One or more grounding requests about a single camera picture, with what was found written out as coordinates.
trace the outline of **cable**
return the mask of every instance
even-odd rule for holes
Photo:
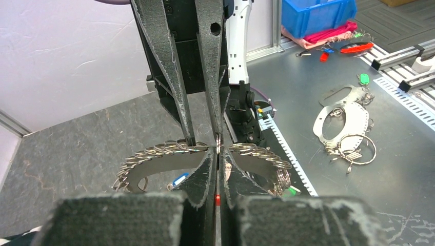
[[[264,100],[266,100],[273,109],[275,108],[272,104],[272,100],[269,97],[267,97],[263,92],[261,92],[259,89],[255,88],[253,86],[251,86],[251,90],[253,90],[258,95],[260,95]]]
[[[130,4],[130,0],[95,0],[95,1],[103,3],[103,4],[112,4],[112,5]]]

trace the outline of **screw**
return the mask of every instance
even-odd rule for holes
[[[167,14],[172,14],[174,12],[170,6],[166,7],[165,9]]]

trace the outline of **gray mat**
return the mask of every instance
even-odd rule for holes
[[[189,95],[189,102],[196,139],[212,144],[204,93]],[[112,193],[124,158],[181,138],[180,126],[162,108],[157,93],[24,137],[0,193],[0,237],[42,225],[60,198]],[[150,176],[147,191],[166,190],[184,172],[189,170]]]
[[[417,0],[389,7],[379,0],[357,0],[358,26],[388,52],[435,38],[435,1]]]

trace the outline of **metal plate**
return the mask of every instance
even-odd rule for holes
[[[362,87],[355,87],[353,85],[339,86],[323,94],[322,99],[319,100],[320,105],[322,105],[323,107],[328,106],[329,104],[325,103],[325,100],[346,88],[350,88],[349,94],[347,94],[347,96],[345,96],[343,99],[337,100],[332,104],[345,104],[348,102],[356,101],[358,98],[361,98],[366,94],[366,92],[363,91]]]
[[[326,139],[323,135],[323,123],[329,113],[336,108],[343,109],[346,114],[346,123],[337,136],[333,139]],[[324,107],[317,116],[317,119],[314,122],[313,132],[324,145],[329,142],[337,143],[346,134],[365,134],[368,126],[368,119],[367,110],[356,102],[329,105]],[[360,145],[361,141],[362,138],[360,137],[349,137],[342,141],[341,146],[343,150],[353,150]]]

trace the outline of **white wall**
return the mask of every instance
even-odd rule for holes
[[[270,44],[271,1],[256,0],[248,51]],[[31,131],[148,93],[130,6],[1,1],[0,53],[0,109]]]
[[[272,45],[272,1],[255,0],[248,23],[247,51]]]
[[[0,191],[20,138],[0,126]]]

